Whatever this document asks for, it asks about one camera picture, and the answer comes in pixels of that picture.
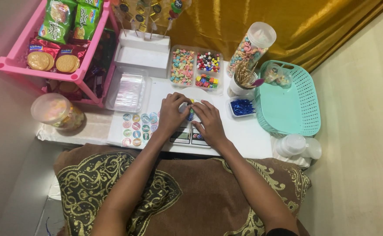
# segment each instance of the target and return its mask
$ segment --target hand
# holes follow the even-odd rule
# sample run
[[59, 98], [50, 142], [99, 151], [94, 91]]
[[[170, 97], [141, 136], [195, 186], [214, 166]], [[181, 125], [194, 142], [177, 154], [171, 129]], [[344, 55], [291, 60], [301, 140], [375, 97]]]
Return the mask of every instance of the hand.
[[193, 103], [191, 107], [205, 128], [197, 121], [192, 121], [192, 124], [203, 136], [206, 143], [219, 151], [219, 148], [222, 145], [226, 145], [228, 141], [223, 130], [222, 121], [220, 120], [219, 110], [204, 100], [202, 100], [202, 103]]
[[160, 121], [157, 131], [164, 133], [164, 138], [168, 139], [173, 133], [180, 127], [181, 123], [190, 114], [190, 105], [186, 107], [183, 113], [178, 111], [181, 104], [186, 102], [191, 104], [191, 100], [183, 94], [175, 92], [174, 94], [168, 94], [167, 98], [164, 98], [160, 110]]

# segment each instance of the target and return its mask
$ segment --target cream floor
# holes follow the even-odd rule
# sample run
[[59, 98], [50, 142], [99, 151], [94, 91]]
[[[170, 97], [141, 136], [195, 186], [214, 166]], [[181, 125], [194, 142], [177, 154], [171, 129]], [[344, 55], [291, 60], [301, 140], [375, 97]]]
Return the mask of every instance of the cream floor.
[[383, 14], [312, 77], [323, 156], [300, 219], [313, 236], [383, 236]]

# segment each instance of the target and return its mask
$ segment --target person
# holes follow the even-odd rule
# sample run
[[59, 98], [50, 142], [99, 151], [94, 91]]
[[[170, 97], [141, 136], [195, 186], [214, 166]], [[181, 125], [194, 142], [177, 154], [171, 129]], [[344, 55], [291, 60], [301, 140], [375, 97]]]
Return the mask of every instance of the person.
[[[186, 102], [187, 109], [178, 108]], [[163, 99], [159, 127], [125, 173], [115, 183], [94, 220], [91, 236], [126, 236], [126, 223], [140, 200], [158, 154], [192, 108], [203, 126], [192, 121], [205, 141], [230, 166], [249, 205], [261, 219], [267, 236], [299, 235], [296, 219], [268, 182], [240, 155], [225, 136], [219, 110], [207, 101], [191, 102], [175, 92]]]

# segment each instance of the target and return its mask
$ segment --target green snack package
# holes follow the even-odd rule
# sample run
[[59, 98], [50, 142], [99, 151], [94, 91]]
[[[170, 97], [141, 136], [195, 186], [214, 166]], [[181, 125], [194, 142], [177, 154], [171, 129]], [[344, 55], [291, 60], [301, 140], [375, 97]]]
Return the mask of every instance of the green snack package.
[[95, 7], [98, 10], [101, 10], [103, 6], [103, 0], [77, 0], [78, 3], [89, 5], [91, 7]]
[[100, 20], [100, 11], [89, 5], [78, 4], [73, 38], [91, 40]]
[[76, 6], [72, 0], [47, 0], [46, 15], [38, 35], [48, 41], [66, 44]]

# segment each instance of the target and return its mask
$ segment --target teal plastic basket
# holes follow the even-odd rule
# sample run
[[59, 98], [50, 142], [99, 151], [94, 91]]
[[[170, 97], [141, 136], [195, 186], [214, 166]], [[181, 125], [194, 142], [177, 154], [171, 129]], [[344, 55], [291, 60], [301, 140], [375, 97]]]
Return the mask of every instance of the teal plastic basket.
[[266, 61], [259, 71], [275, 63], [293, 77], [290, 88], [264, 83], [255, 89], [257, 120], [268, 132], [312, 136], [321, 126], [317, 93], [310, 74], [302, 67], [281, 61]]

